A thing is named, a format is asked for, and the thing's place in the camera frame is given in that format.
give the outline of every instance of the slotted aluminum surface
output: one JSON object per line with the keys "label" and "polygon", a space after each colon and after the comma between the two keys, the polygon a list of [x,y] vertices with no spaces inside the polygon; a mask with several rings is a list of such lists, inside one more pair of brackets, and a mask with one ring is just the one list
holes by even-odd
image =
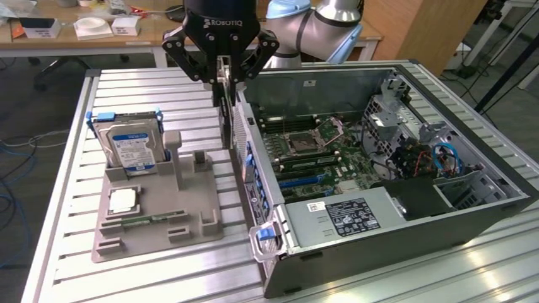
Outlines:
{"label": "slotted aluminum surface", "polygon": [[[539,187],[536,163],[423,67],[403,64]],[[412,106],[430,121],[440,119],[418,94],[412,95]],[[93,264],[91,248],[104,154],[83,115],[89,109],[96,114],[156,107],[164,113],[164,128],[182,130],[180,154],[206,148],[214,158],[226,237]],[[464,246],[266,300],[230,156],[220,150],[216,114],[210,92],[179,69],[108,70],[100,76],[87,77],[23,302],[539,302],[538,203]]]}

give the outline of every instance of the motherboard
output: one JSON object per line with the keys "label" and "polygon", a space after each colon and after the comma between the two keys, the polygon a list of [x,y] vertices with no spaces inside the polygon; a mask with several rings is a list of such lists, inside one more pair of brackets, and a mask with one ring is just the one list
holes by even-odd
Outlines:
{"label": "motherboard", "polygon": [[356,126],[338,116],[263,122],[262,137],[286,203],[360,191],[380,181]]}

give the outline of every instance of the blue hard drive label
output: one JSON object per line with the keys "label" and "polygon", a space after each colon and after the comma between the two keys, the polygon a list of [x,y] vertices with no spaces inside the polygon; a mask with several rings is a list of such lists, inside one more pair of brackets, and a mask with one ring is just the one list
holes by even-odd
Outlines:
{"label": "blue hard drive label", "polygon": [[112,137],[117,157],[123,167],[132,172],[151,169],[155,166],[152,149],[147,147],[147,133],[119,134]]}

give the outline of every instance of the circuit board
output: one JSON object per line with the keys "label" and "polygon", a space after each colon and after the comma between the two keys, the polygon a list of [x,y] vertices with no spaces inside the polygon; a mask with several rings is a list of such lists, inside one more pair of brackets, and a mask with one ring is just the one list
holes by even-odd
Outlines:
{"label": "circuit board", "polygon": [[315,129],[264,133],[263,140],[287,203],[360,191],[380,180],[354,130],[335,117]]}

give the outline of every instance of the barcode sticker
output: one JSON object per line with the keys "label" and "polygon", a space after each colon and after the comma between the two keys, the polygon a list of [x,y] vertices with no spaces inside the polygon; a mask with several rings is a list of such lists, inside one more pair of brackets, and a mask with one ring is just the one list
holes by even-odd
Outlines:
{"label": "barcode sticker", "polygon": [[326,209],[326,202],[320,201],[320,202],[315,202],[315,203],[308,203],[307,208],[308,208],[310,212],[324,210]]}

